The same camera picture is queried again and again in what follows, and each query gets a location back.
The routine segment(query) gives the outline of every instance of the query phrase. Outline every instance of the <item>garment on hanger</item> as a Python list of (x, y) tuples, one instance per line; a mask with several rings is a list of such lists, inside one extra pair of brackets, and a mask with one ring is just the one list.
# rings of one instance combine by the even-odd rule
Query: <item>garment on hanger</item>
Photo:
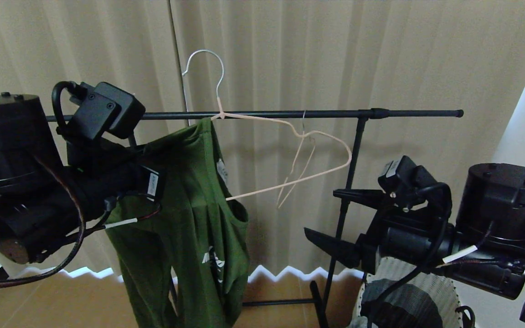
[[(230, 197), (216, 133), (209, 118), (149, 143), (144, 158), (166, 172), (161, 212), (107, 234), (141, 328), (230, 327), (242, 309), (248, 277), (248, 215)], [(127, 197), (109, 222), (152, 212)], [(175, 314), (169, 302), (171, 267), (178, 278)]]

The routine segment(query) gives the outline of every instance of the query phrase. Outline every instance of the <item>white label sticker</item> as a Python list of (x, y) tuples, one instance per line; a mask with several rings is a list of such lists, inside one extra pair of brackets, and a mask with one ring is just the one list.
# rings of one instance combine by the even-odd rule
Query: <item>white label sticker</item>
[(390, 164), (392, 164), (392, 161), (386, 163), (386, 165), (384, 166), (384, 169), (382, 170), (382, 173), (379, 176), (383, 176), (384, 174), (386, 174), (386, 172), (388, 172), (388, 168), (390, 168)]
[(149, 195), (155, 196), (155, 193), (157, 191), (157, 181), (158, 180), (159, 180), (159, 177), (156, 174), (149, 175), (149, 186), (147, 187), (147, 193)]
[(226, 166), (224, 165), (224, 162), (221, 158), (216, 163), (216, 170), (218, 171), (218, 174), (220, 174), (224, 184), (228, 186), (228, 172), (226, 171)]
[(392, 162), (390, 168), (388, 169), (388, 172), (386, 173), (386, 177), (391, 177), (396, 174), (396, 168), (398, 168), (398, 164), (400, 164), (400, 159), (394, 160)]

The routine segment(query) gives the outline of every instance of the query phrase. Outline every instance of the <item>green garment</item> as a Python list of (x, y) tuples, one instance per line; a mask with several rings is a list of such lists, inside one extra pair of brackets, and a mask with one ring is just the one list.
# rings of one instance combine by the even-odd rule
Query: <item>green garment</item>
[[(107, 230), (140, 328), (223, 328), (242, 309), (248, 253), (246, 210), (229, 191), (209, 118), (149, 143), (143, 157), (166, 172), (158, 214)], [(143, 197), (125, 197), (109, 223), (151, 213)], [(171, 267), (179, 283), (177, 313), (168, 299)]]

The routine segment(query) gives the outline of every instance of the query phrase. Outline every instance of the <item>beige curtain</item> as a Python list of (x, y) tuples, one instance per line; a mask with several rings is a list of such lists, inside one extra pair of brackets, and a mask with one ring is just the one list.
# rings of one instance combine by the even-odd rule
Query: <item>beige curtain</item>
[[(216, 110), (216, 58), (199, 54), (180, 77), (180, 65), (200, 48), (225, 62), (221, 101), (229, 111), (464, 110), (459, 119), (369, 121), (354, 180), (354, 188), (377, 188), (383, 164), (406, 154), (453, 187), (457, 207), (467, 168), (490, 160), (525, 85), (525, 1), (0, 2), (0, 91), (38, 94), (48, 114), (51, 88), (62, 79), (114, 83), (150, 112), (179, 112), (185, 104)], [(143, 122), (137, 137), (144, 143), (184, 124)], [(354, 119), (304, 124), (352, 145)], [(298, 145), (287, 129), (215, 125), (234, 194), (283, 182)], [(333, 141), (316, 143), (309, 174), (345, 162)], [(310, 150), (306, 144), (296, 175)], [(327, 267), (327, 255), (306, 241), (303, 227), (335, 232), (339, 201), (331, 191), (344, 187), (346, 173), (300, 183), (280, 209), (275, 191), (242, 200), (251, 217), (253, 268), (263, 264), (277, 274), (287, 265), (304, 272)], [(354, 241), (372, 215), (353, 205), (344, 239)], [(85, 241), (69, 270), (81, 266), (115, 266), (102, 233)]]

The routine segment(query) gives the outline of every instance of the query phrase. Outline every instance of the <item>horizontal bar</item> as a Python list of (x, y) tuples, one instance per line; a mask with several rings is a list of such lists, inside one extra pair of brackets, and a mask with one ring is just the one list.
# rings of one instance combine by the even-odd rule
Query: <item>horizontal bar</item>
[[(261, 118), (460, 118), (463, 110), (388, 110), (384, 108), (362, 110), (290, 110), (290, 111), (260, 111), (260, 112), (227, 112), (247, 116), (260, 116)], [(162, 112), (145, 113), (142, 120), (195, 120), (211, 118), (218, 112)], [(69, 121), (71, 115), (65, 115)], [(48, 122), (56, 122), (54, 116), (46, 116)]]
[(315, 303), (312, 298), (299, 298), (299, 299), (278, 299), (276, 301), (256, 301), (256, 302), (244, 302), (243, 307), (261, 307), (263, 305), (289, 305), (289, 304), (309, 304)]

